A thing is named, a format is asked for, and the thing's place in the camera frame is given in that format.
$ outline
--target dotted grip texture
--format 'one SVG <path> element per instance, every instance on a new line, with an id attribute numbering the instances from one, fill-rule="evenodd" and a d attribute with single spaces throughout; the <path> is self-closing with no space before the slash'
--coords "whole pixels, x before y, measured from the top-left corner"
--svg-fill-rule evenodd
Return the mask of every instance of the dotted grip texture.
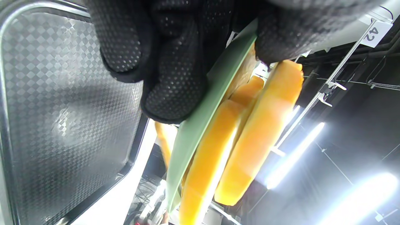
<path id="1" fill-rule="evenodd" d="M 128 83 L 143 80 L 143 112 L 177 124 L 203 98 L 206 73 L 225 49 L 235 23 L 258 18 L 256 55 L 269 64 L 306 52 L 382 0 L 84 2 L 112 76 Z"/>

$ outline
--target number label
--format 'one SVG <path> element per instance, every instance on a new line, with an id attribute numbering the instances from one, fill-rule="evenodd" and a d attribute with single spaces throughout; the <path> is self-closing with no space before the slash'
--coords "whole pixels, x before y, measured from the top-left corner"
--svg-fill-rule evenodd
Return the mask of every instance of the number label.
<path id="1" fill-rule="evenodd" d="M 370 36 L 370 34 L 379 34 L 379 31 L 378 31 L 378 29 L 376 27 L 373 27 L 369 31 L 369 34 L 367 34 L 364 39 L 367 39 L 368 41 L 373 41 L 375 39 L 375 36 L 374 35 Z"/>
<path id="2" fill-rule="evenodd" d="M 380 40 L 386 35 L 392 24 L 376 21 L 374 26 L 367 32 L 361 44 L 375 48 Z"/>

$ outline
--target fluorescent light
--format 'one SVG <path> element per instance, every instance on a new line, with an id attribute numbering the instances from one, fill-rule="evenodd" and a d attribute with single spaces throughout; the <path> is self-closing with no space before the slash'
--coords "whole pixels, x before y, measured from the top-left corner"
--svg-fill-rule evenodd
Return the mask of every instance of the fluorescent light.
<path id="1" fill-rule="evenodd" d="M 278 186 L 282 179 L 289 173 L 293 165 L 300 159 L 301 155 L 306 151 L 308 146 L 313 142 L 313 140 L 318 136 L 324 127 L 324 123 L 320 123 L 316 126 L 311 133 L 304 139 L 299 146 L 294 150 L 294 152 L 279 166 L 271 175 L 267 178 L 267 188 L 273 189 Z"/>
<path id="2" fill-rule="evenodd" d="M 355 225 L 374 211 L 397 189 L 398 180 L 390 173 L 379 174 L 352 192 L 319 225 Z"/>
<path id="3" fill-rule="evenodd" d="M 286 118 L 285 121 L 285 127 L 292 121 L 292 119 L 294 118 L 294 116 L 296 116 L 296 114 L 299 112 L 300 110 L 300 106 L 296 106 L 293 111 L 289 114 L 289 116 Z"/>
<path id="4" fill-rule="evenodd" d="M 286 118 L 285 121 L 285 127 L 292 121 L 292 119 L 294 118 L 294 116 L 296 116 L 296 114 L 299 112 L 300 110 L 300 106 L 297 105 L 293 111 L 289 114 L 289 116 Z M 272 147 L 271 151 L 274 152 L 275 154 L 279 155 L 280 157 L 284 157 L 286 156 L 286 153 L 282 152 L 281 150 L 278 149 L 278 147 Z"/>

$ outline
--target stainless steel tray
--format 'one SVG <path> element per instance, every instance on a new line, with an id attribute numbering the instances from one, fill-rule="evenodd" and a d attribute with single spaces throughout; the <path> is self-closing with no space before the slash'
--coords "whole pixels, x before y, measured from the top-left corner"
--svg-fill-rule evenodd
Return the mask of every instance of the stainless steel tray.
<path id="1" fill-rule="evenodd" d="M 84 7 L 15 1 L 0 23 L 0 219 L 70 222 L 131 168 L 142 84 L 109 75 Z"/>

